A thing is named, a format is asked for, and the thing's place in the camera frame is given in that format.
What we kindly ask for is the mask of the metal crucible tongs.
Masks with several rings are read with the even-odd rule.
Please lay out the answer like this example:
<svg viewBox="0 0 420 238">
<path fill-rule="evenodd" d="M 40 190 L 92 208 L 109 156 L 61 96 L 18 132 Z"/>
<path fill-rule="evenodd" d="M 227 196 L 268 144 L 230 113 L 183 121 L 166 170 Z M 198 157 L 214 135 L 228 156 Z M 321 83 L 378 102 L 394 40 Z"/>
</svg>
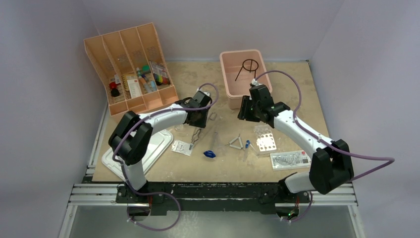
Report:
<svg viewBox="0 0 420 238">
<path fill-rule="evenodd" d="M 208 116 L 208 118 L 206 120 L 206 123 L 208 123 L 210 120 L 215 120 L 216 117 L 217 117 L 217 113 L 216 112 L 212 112 Z M 200 135 L 201 135 L 202 130 L 203 130 L 202 128 L 198 128 L 198 127 L 195 128 L 194 133 L 193 133 L 193 135 L 191 137 L 191 142 L 190 142 L 189 150 L 192 150 L 193 147 L 194 147 L 194 145 L 195 145 L 195 143 L 200 139 Z"/>
</svg>

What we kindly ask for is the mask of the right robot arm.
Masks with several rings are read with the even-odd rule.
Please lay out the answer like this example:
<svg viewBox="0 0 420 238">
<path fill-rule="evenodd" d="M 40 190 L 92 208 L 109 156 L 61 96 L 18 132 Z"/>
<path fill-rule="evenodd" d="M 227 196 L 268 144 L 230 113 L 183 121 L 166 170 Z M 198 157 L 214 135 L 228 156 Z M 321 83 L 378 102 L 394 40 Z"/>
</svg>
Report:
<svg viewBox="0 0 420 238">
<path fill-rule="evenodd" d="M 268 124 L 291 138 L 311 158 L 308 172 L 280 180 L 281 200 L 289 202 L 303 191 L 327 194 L 354 178 L 349 146 L 344 140 L 333 141 L 311 127 L 303 130 L 305 123 L 294 116 L 289 106 L 275 103 L 265 85 L 251 86 L 249 91 L 242 98 L 238 119 Z"/>
</svg>

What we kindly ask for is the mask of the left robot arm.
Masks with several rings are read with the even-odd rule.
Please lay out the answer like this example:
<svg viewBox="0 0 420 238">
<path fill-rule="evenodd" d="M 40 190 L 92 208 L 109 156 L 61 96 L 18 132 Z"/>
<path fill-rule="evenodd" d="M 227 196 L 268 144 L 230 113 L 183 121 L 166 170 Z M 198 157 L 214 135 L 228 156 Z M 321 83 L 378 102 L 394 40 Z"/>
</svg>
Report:
<svg viewBox="0 0 420 238">
<path fill-rule="evenodd" d="M 209 109 L 216 102 L 207 93 L 197 90 L 193 97 L 176 101 L 170 106 L 147 114 L 126 112 L 108 140 L 112 159 L 119 163 L 129 187 L 128 196 L 136 203 L 146 200 L 146 185 L 142 159 L 151 137 L 169 127 L 188 124 L 204 128 Z"/>
</svg>

